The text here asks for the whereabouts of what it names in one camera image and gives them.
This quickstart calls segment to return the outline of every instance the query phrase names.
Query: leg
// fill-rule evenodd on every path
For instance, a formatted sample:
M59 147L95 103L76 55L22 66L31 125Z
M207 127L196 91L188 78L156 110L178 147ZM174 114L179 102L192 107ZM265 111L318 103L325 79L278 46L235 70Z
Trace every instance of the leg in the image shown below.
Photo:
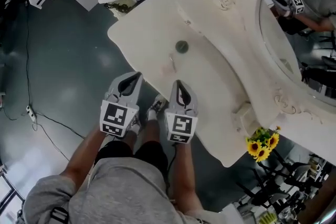
M278 18L278 23L281 26L282 30L289 35L294 35L300 31L303 31L308 28L303 22L293 18L293 19L286 19L282 16Z
M122 142L128 144L130 149L133 152L134 145L136 143L136 139L138 138L137 134L134 131L127 131L127 134L125 138L122 140Z
M133 157L133 149L138 138L140 130L140 121L138 115L132 120L126 136L122 141L111 141L105 145L96 157L94 164L104 158Z
M276 18L279 17L279 13L278 13L277 9L275 8L275 6L271 7L270 10L273 13L274 17L276 17Z
M160 144L160 127L156 115L162 110L166 103L163 96L158 95L154 103L147 111L147 124L144 131L142 146L134 155L146 163L155 166L167 178L168 159Z
M165 98L162 95L158 95L155 98L154 103L148 109L147 124L144 131L142 145L149 141L160 142L160 126L156 116L162 110L165 104Z
M141 123L139 120L139 114L137 114L130 123L125 138L122 140L124 143L128 144L128 146L132 149L132 152L134 150L134 145L138 138L140 128Z

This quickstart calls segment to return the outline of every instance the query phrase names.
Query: mirror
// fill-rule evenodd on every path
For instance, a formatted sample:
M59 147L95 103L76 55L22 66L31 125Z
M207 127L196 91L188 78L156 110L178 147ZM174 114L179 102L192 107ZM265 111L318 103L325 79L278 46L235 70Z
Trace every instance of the mirror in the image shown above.
M279 67L335 105L336 0L262 0L260 27Z

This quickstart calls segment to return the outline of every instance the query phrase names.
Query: chair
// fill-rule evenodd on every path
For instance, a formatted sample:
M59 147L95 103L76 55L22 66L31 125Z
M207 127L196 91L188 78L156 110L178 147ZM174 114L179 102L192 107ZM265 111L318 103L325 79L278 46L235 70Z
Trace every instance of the chair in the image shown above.
M304 191L307 187L314 186L314 183L306 183L301 181L302 177L311 168L309 164L299 162L289 164L285 162L285 160L276 150L273 150L273 152L276 154L278 161L281 163L283 168L279 171L269 168L262 163L258 163L258 165L265 170L268 178L273 179L277 185L286 183L288 185L298 187L301 191Z
M288 198L288 194L280 190L279 185L275 184L272 181L268 181L264 185L257 171L255 169L252 169L252 171L255 174L255 177L259 183L259 186L261 187L261 190L254 194L244 185L242 185L239 182L236 182L236 184L241 189L243 189L244 193L250 197L250 200L247 203L241 204L238 207L239 212L246 212L247 210L250 210L253 206L263 206L264 208L268 209L277 200Z
M329 69L336 70L336 59L327 56L322 56L322 61Z
M320 41L320 43L331 42L332 49L336 51L336 36L335 36L335 32L331 31L330 33L331 33L330 37L320 36L321 38L324 38L323 40Z
M257 224L258 223L254 213L251 211L245 212L241 216L245 224Z

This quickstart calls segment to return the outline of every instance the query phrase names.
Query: black shorts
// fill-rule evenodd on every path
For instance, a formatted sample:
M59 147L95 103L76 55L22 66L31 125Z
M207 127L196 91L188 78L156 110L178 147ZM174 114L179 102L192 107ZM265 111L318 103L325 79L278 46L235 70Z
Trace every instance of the black shorts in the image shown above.
M94 164L96 165L100 159L120 157L133 157L147 162L159 169L163 177L167 178L168 159L159 142L146 142L133 154L128 144L122 141L111 141L98 152Z
M307 25L305 25L303 22L295 18L287 19L285 17L280 16L278 18L278 22L282 30L288 33L289 35L294 35L308 28Z

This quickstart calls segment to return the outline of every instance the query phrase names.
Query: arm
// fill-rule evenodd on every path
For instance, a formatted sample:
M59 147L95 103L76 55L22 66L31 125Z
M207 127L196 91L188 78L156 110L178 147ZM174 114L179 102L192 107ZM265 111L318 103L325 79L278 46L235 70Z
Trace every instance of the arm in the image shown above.
M74 152L66 169L60 174L72 179L76 190L80 188L88 175L104 139L105 133L101 132L99 127L91 131Z
M310 18L306 17L303 14L297 14L295 18L301 22L303 22L305 25L307 25L310 29L316 31L316 32L325 32L325 31L333 31L335 30L334 25L332 24L331 20L329 18L323 19L320 23L316 23Z
M203 210L195 190L195 174L190 144L177 144L174 164L173 193L182 213Z

